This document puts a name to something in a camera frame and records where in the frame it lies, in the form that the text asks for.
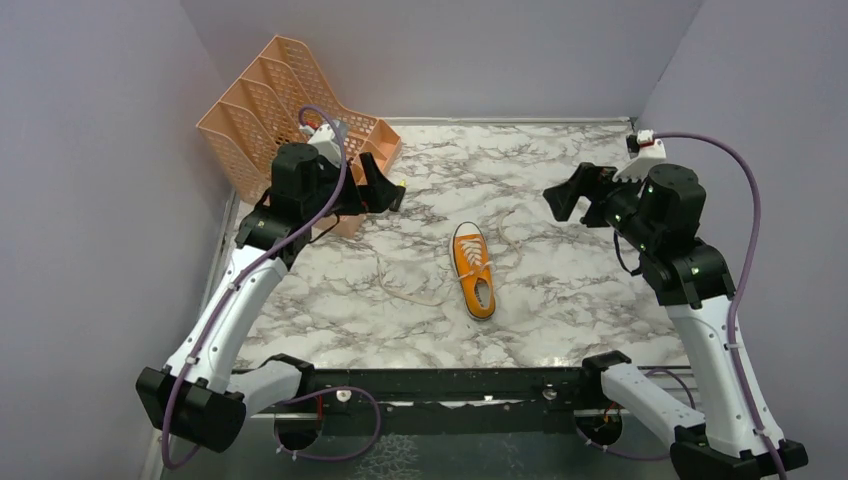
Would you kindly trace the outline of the orange canvas sneaker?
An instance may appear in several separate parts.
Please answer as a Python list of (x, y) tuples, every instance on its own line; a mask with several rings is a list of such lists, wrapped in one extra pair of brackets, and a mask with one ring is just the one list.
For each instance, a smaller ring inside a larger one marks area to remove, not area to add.
[(492, 261), (480, 228), (460, 223), (450, 240), (449, 253), (466, 309), (476, 321), (490, 319), (496, 310)]

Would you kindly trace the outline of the white shoelace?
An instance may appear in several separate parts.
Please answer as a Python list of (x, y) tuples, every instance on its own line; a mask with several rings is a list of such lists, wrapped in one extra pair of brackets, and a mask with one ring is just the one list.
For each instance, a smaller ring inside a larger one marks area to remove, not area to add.
[[(516, 210), (503, 211), (496, 220), (497, 233), (500, 240), (507, 244), (515, 253), (515, 261), (511, 265), (498, 264), (489, 261), (484, 265), (495, 274), (506, 274), (514, 271), (523, 259), (519, 244), (506, 233), (503, 222), (507, 216)], [(459, 285), (464, 276), (453, 274), (447, 276), (447, 270), (434, 263), (432, 266), (415, 267), (412, 261), (387, 263), (378, 254), (375, 255), (377, 264), (377, 280), (381, 289), (390, 296), (411, 302), (413, 304), (438, 307), (451, 299), (451, 291)]]

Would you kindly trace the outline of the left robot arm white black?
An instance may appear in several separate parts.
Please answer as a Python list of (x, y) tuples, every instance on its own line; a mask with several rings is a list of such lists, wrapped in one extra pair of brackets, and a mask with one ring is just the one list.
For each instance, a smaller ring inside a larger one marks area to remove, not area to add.
[(282, 402), (313, 401), (308, 364), (279, 355), (242, 374), (233, 371), (247, 333), (272, 291), (331, 215), (382, 213), (399, 188), (370, 152), (335, 164), (306, 143), (282, 145), (271, 184), (243, 218), (224, 275), (209, 303), (165, 365), (146, 367), (135, 390), (152, 425), (214, 452), (227, 450), (248, 416)]

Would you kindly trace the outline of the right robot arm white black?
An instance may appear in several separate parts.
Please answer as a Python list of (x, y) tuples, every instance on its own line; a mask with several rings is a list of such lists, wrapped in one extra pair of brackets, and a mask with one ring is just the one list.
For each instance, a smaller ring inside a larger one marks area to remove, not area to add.
[(806, 466), (805, 447), (784, 436), (756, 386), (727, 263), (697, 235), (706, 192), (696, 173), (660, 164), (621, 181), (614, 167), (584, 162), (543, 196), (558, 221), (587, 199), (582, 223), (611, 228), (638, 251), (637, 271), (682, 341), (700, 404), (677, 400), (619, 353), (584, 360), (579, 398), (629, 410), (665, 444), (682, 479), (761, 479)]

